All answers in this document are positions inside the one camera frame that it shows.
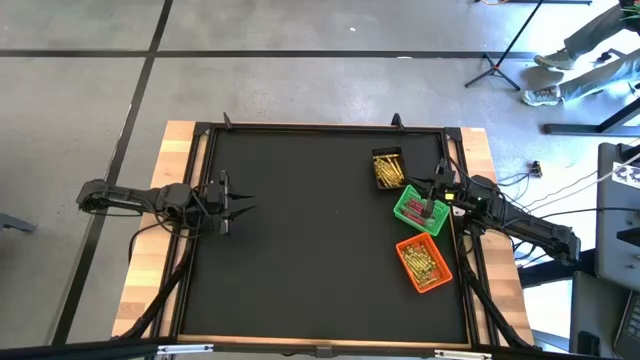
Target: orange basket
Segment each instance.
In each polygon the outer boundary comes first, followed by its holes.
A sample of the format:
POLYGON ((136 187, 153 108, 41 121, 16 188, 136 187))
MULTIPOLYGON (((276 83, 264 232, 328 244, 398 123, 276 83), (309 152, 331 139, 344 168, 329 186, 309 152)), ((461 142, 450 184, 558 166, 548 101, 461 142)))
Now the orange basket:
POLYGON ((433 243, 431 236, 427 233, 422 233, 396 244, 396 251, 407 274, 409 274, 413 286, 421 294, 453 278, 436 244, 433 243), (432 270, 428 272, 424 270, 429 267, 432 267, 432 270), (420 270, 424 271, 424 273, 422 273, 422 278, 419 279, 418 272, 420 272, 420 270))

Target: person's leg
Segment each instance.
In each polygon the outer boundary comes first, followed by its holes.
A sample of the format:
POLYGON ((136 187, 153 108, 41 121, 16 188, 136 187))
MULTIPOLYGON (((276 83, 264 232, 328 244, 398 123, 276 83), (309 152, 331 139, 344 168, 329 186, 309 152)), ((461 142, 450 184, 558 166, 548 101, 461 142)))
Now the person's leg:
POLYGON ((617 82, 640 80, 640 49, 560 85, 525 91, 522 100, 531 106, 556 105, 602 90, 617 82))
POLYGON ((621 20, 626 16, 620 4, 616 4, 591 20, 587 25, 576 31, 575 34, 564 40, 569 56, 576 60, 595 49, 604 40, 623 30, 625 22, 621 20))
POLYGON ((620 81, 640 79, 640 49, 559 85, 564 101, 577 99, 620 81))
POLYGON ((599 43, 625 28, 624 12, 620 5, 600 14, 575 34, 564 40, 565 48, 555 54, 533 58, 536 64, 548 68, 571 70, 575 61, 593 50, 599 43))

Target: green basket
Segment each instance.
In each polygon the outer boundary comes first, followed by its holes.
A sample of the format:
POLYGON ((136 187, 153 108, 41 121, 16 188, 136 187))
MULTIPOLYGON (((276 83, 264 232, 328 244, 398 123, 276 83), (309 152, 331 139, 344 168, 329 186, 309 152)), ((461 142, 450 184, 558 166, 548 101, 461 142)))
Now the green basket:
POLYGON ((433 205, 433 215, 429 219, 427 219, 426 225, 422 226, 402 214, 402 205, 409 201, 411 198, 418 200, 422 204, 427 203, 427 200, 422 199, 416 189, 413 188, 413 186, 407 185, 407 187, 404 189, 404 192, 402 193, 402 196, 400 196, 400 200, 398 200, 396 206, 393 207, 393 213, 398 219, 406 222, 414 228, 422 232, 427 232, 433 236, 437 236, 438 233, 440 233, 442 225, 449 216, 449 206, 439 200, 436 200, 435 204, 433 205))

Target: wooden table frame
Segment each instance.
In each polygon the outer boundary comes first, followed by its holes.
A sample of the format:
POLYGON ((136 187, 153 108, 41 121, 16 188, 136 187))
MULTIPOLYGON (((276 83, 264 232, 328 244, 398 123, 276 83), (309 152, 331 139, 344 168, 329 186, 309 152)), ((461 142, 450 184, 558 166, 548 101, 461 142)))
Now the wooden table frame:
MULTIPOLYGON (((470 175, 482 175, 489 179, 496 180, 493 169, 493 161, 489 151, 487 135, 484 129, 461 128, 462 145, 466 157, 468 172, 470 175)), ((160 152, 156 162, 150 187, 162 187, 164 185, 188 181, 192 186, 199 183, 201 170, 205 160, 206 144, 208 134, 195 136, 197 132, 203 131, 202 126, 198 126, 192 121, 169 121, 167 123, 160 152), (187 173, 187 163, 192 161, 194 166, 187 173)), ((449 153, 456 158, 455 142, 448 141, 449 153)), ((155 222, 152 215, 145 215, 142 218, 140 227, 150 225, 155 222)), ((467 247, 470 240, 465 239, 467 247)), ((171 236, 161 228, 153 228, 140 234, 136 240, 133 250, 129 271, 122 291, 118 313, 112 330, 112 334, 119 335, 128 330, 136 319, 144 312, 157 294, 162 279, 168 269, 165 269, 167 258, 170 256, 171 236)), ((175 266, 183 254, 185 241, 180 239, 177 242, 174 261, 175 266)), ((508 323, 514 327, 517 333, 527 342, 533 344, 533 336, 529 327, 522 288, 518 277, 518 272, 513 259, 511 243, 503 234, 488 231, 482 237, 482 248, 484 252, 485 266, 490 285, 492 299, 498 306, 508 323)), ((469 260, 475 270, 474 252, 469 254, 469 260)), ((176 294, 178 286, 172 292, 166 302, 162 322, 156 324, 160 336, 168 336, 173 333, 171 330, 171 320, 174 316, 176 305, 176 294)), ((478 336, 480 343, 488 344, 489 336, 482 304, 478 298, 474 297, 475 317, 478 325, 478 336)), ((501 344, 506 345, 502 337, 501 344)), ((195 336, 179 335, 179 341, 184 342, 213 342, 225 344, 251 344, 255 346, 273 345, 316 345, 316 346, 355 346, 355 347, 403 347, 421 348, 447 346, 449 348, 469 348, 468 344, 434 344, 434 343, 397 343, 397 342, 369 342, 369 341, 348 341, 348 340, 314 340, 314 339, 271 339, 271 338, 249 338, 231 336, 195 336)))

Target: concrete floor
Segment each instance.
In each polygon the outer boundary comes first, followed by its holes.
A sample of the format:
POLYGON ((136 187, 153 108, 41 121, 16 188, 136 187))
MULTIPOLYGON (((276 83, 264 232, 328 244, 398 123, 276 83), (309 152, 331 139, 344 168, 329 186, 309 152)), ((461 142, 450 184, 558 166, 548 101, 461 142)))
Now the concrete floor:
MULTIPOLYGON (((0 49, 146 49, 162 3, 0 0, 0 49)), ((555 51, 615 3, 544 5, 515 50, 555 51)), ((472 0, 175 0, 160 47, 501 51, 532 9, 472 0)), ((523 88, 537 88, 585 71, 602 49, 638 45, 637 35, 621 33, 566 75, 521 60, 506 61, 503 70, 523 88)), ((104 175, 141 66, 142 59, 0 58, 0 211, 40 225, 33 235, 0 233, 2 348, 47 341, 87 222, 75 197, 84 181, 104 175)), ((487 128, 501 178, 542 161, 545 177, 532 180, 528 203, 593 171, 603 141, 544 136, 540 124, 599 123, 635 99, 623 85, 531 108, 499 78, 462 86, 485 69, 475 59, 158 59, 118 183, 148 186, 167 120, 222 121, 226 111, 233 121, 387 124, 398 112, 407 125, 487 128)), ((593 190, 538 214, 590 207, 593 190)), ((594 219, 556 221, 575 226, 589 248, 594 219)), ((135 220, 107 220, 70 341, 108 338, 136 228, 135 220)), ((527 301, 530 314, 550 309, 540 301, 527 301)), ((566 335, 568 314, 560 308, 561 325, 532 324, 566 335)))

